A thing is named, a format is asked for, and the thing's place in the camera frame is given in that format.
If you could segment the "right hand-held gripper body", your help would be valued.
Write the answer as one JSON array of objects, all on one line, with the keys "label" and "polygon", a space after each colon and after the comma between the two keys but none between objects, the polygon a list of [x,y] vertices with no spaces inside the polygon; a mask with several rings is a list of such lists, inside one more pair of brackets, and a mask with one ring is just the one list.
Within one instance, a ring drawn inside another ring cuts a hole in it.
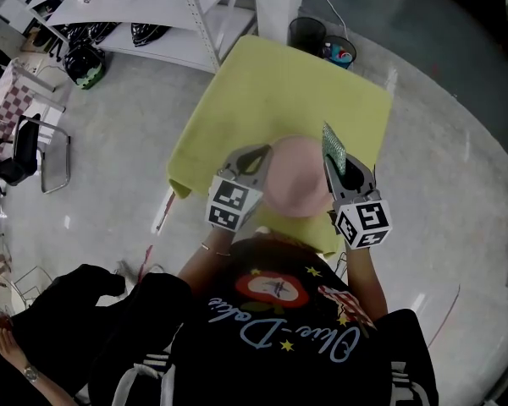
[{"label": "right hand-held gripper body", "polygon": [[333,203],[336,213],[334,225],[352,250],[382,244],[393,229],[387,200],[366,200]]}]

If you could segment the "person's black printed shirt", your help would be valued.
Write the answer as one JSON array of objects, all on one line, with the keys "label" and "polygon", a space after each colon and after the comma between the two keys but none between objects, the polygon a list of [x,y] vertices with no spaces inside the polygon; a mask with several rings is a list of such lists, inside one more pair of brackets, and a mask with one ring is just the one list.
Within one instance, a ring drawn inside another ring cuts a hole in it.
[{"label": "person's black printed shirt", "polygon": [[374,319],[314,252],[234,243],[195,293],[148,274],[92,367],[92,406],[112,406],[128,370],[151,360],[124,406],[439,406],[416,314]]}]

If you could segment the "person's right forearm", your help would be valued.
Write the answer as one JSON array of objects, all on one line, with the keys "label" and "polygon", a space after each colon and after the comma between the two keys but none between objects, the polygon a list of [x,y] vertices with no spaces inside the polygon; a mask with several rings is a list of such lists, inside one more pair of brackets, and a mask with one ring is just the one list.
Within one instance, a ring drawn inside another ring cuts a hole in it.
[{"label": "person's right forearm", "polygon": [[346,247],[348,287],[372,321],[388,314],[387,301],[369,249]]}]

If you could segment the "white metal shelving rack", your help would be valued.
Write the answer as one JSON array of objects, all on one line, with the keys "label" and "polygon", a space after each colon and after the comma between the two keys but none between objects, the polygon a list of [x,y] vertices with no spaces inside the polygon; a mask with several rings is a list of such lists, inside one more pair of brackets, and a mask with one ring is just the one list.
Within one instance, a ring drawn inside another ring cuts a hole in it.
[{"label": "white metal shelving rack", "polygon": [[[49,0],[31,0],[35,8]],[[237,0],[62,0],[48,16],[48,27],[116,22],[119,26],[99,47],[216,73],[229,51],[256,21],[251,8]],[[166,25],[160,39],[135,47],[130,24]]]}]

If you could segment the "pink checkered cloth table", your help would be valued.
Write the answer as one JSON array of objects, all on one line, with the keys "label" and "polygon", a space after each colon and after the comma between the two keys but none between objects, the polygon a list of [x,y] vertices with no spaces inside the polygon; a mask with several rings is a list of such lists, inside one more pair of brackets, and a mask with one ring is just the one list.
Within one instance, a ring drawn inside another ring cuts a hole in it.
[{"label": "pink checkered cloth table", "polygon": [[65,111],[63,104],[55,102],[41,90],[53,93],[56,88],[26,70],[17,58],[12,60],[0,78],[0,139],[12,137],[20,116],[34,100],[60,112]]}]

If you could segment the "table with yellow-green cloth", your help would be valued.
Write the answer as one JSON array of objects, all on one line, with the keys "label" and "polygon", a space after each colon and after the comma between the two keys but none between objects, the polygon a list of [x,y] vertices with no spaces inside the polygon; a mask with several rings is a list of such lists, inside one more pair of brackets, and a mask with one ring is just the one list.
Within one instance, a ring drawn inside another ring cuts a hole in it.
[{"label": "table with yellow-green cloth", "polygon": [[373,167],[390,94],[351,71],[257,36],[241,37],[213,77],[168,162],[180,199],[207,196],[232,151],[286,135],[322,136],[328,123],[346,151]]}]

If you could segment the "black chrome cantilever chair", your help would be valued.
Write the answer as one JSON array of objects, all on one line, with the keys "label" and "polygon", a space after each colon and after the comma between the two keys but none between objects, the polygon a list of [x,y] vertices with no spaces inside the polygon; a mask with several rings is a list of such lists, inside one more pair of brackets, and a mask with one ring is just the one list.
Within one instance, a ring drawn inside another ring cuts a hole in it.
[{"label": "black chrome cantilever chair", "polygon": [[[61,184],[53,188],[46,186],[46,153],[39,146],[38,142],[40,129],[42,128],[58,131],[65,138],[65,179]],[[0,139],[0,146],[3,144],[11,144],[13,149],[11,157],[0,161],[0,181],[10,186],[17,186],[25,179],[33,176],[37,171],[37,154],[40,154],[41,192],[45,195],[51,194],[69,184],[71,180],[71,137],[64,129],[43,122],[40,113],[35,114],[31,118],[21,115],[14,128],[14,139],[12,141]],[[6,195],[6,191],[2,189],[1,185],[0,195]]]}]

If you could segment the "black mesh wastebasket with trash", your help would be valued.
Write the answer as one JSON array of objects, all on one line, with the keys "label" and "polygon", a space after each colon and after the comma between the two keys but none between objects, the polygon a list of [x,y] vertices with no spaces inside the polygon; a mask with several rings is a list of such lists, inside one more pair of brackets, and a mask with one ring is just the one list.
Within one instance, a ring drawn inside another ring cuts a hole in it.
[{"label": "black mesh wastebasket with trash", "polygon": [[343,69],[348,69],[356,60],[356,48],[342,36],[326,36],[320,57]]}]

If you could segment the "empty black mesh wastebasket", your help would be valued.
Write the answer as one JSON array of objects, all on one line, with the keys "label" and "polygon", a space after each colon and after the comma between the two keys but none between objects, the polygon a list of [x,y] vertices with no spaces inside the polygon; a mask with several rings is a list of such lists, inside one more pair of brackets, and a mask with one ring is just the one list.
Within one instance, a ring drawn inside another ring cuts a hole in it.
[{"label": "empty black mesh wastebasket", "polygon": [[326,33],[326,27],[321,21],[310,17],[298,17],[289,24],[288,45],[317,56]]}]

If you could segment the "green scrubbing sponge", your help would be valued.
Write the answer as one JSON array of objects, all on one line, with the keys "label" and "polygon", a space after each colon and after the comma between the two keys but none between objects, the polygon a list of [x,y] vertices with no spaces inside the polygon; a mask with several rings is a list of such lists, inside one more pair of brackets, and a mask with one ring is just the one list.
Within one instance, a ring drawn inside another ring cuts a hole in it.
[{"label": "green scrubbing sponge", "polygon": [[345,175],[346,150],[331,126],[325,122],[322,135],[323,155],[328,156],[340,176]]}]

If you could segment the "shiny black bag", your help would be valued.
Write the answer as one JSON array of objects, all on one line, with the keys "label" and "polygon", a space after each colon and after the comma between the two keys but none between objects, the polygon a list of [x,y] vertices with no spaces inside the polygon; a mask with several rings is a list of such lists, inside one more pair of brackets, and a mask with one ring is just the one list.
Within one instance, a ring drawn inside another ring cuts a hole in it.
[{"label": "shiny black bag", "polygon": [[66,25],[66,37],[69,43],[91,41],[95,44],[105,40],[117,27],[116,22],[76,23]]},{"label": "shiny black bag", "polygon": [[166,25],[131,23],[130,32],[135,47],[148,45],[165,35],[170,29]]}]

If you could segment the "black and green helmet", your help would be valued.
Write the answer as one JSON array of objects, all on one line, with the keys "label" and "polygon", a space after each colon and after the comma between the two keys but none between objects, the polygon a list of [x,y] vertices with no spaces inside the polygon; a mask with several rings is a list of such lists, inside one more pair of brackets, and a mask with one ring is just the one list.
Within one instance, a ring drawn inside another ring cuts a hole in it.
[{"label": "black and green helmet", "polygon": [[79,45],[64,56],[63,67],[75,85],[82,90],[89,90],[106,73],[105,52],[90,44]]}]

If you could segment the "large pink plate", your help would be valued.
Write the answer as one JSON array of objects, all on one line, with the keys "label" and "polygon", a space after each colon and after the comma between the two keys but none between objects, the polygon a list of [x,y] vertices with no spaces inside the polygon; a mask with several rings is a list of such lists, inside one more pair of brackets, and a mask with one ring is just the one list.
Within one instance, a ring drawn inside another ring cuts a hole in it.
[{"label": "large pink plate", "polygon": [[321,141],[289,135],[272,145],[264,202],[284,217],[315,217],[333,202],[323,168]]}]

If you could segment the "person's left forearm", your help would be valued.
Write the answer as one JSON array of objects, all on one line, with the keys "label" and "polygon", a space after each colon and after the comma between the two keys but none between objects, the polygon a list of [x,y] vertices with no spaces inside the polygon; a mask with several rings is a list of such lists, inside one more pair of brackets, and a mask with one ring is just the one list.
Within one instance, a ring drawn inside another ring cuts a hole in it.
[{"label": "person's left forearm", "polygon": [[213,228],[179,271],[178,278],[189,284],[192,290],[202,288],[219,267],[229,260],[234,237],[234,232]]}]

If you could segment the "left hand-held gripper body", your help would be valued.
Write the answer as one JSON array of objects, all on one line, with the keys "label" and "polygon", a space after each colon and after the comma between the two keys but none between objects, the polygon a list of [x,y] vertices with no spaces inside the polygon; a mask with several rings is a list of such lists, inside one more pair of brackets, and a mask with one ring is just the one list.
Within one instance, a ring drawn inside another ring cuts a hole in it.
[{"label": "left hand-held gripper body", "polygon": [[206,222],[228,231],[239,231],[262,200],[262,191],[215,175],[211,183]]}]

